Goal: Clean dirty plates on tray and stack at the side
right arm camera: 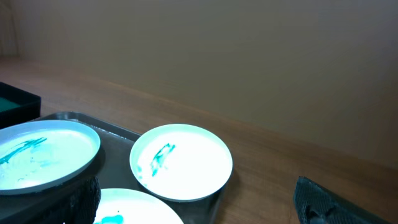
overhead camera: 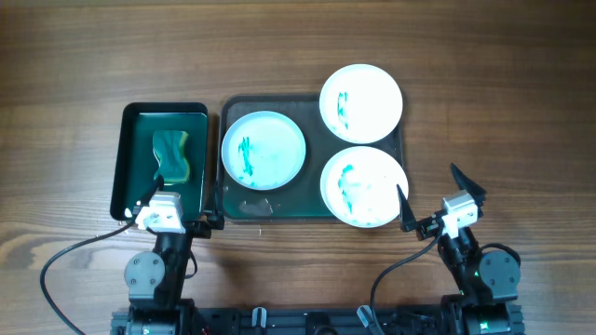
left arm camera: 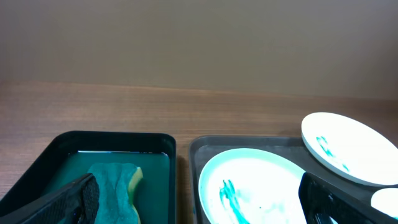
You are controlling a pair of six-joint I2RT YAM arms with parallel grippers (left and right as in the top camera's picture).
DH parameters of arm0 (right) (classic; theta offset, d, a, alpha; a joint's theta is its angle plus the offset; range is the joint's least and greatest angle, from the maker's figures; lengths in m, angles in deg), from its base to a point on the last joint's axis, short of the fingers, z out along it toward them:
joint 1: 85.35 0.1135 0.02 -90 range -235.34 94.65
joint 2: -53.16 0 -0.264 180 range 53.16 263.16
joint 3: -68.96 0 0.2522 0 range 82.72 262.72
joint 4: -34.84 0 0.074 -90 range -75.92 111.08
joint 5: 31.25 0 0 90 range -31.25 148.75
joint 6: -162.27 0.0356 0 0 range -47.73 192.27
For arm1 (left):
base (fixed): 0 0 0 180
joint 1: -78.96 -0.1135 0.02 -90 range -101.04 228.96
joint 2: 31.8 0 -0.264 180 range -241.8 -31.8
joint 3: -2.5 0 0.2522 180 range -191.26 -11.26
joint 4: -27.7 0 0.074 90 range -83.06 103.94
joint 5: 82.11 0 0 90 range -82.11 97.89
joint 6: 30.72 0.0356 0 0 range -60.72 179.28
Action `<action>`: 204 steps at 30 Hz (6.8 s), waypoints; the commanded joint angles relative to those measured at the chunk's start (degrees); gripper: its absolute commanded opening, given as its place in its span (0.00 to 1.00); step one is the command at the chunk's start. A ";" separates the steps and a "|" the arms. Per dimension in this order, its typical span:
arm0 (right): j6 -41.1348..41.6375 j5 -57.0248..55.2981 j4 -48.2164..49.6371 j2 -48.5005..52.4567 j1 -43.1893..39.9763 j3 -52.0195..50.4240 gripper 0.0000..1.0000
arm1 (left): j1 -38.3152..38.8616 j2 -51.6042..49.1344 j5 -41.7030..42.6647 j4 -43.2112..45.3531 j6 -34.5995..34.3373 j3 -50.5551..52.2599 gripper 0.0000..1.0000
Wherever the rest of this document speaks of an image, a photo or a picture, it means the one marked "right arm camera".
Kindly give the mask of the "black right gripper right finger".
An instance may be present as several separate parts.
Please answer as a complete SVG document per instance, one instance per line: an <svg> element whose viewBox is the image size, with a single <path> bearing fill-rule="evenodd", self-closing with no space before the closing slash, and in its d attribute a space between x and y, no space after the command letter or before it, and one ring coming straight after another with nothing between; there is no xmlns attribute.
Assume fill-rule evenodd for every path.
<svg viewBox="0 0 398 224"><path fill-rule="evenodd" d="M301 224L389 224L302 176L295 185L293 201Z"/></svg>

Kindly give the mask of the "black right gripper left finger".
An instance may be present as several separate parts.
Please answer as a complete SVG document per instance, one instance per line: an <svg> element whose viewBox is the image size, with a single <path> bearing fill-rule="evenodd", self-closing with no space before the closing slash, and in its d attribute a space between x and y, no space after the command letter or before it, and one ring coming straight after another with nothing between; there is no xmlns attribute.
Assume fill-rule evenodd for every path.
<svg viewBox="0 0 398 224"><path fill-rule="evenodd" d="M67 186L38 210L33 223L93 224L101 199L97 176L89 176Z"/></svg>

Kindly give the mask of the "white plate cleaned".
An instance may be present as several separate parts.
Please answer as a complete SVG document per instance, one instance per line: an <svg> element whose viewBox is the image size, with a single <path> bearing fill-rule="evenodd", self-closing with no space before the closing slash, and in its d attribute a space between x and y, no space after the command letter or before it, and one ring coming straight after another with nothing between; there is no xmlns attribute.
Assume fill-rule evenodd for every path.
<svg viewBox="0 0 398 224"><path fill-rule="evenodd" d="M103 189L94 224L183 224L163 201L138 190Z"/></svg>
<svg viewBox="0 0 398 224"><path fill-rule="evenodd" d="M93 162L100 145L93 128L74 121L31 121L2 129L1 195L64 184Z"/></svg>
<svg viewBox="0 0 398 224"><path fill-rule="evenodd" d="M193 202L220 190L233 172L227 145L190 124L153 128L133 144L129 165L150 193L173 202Z"/></svg>

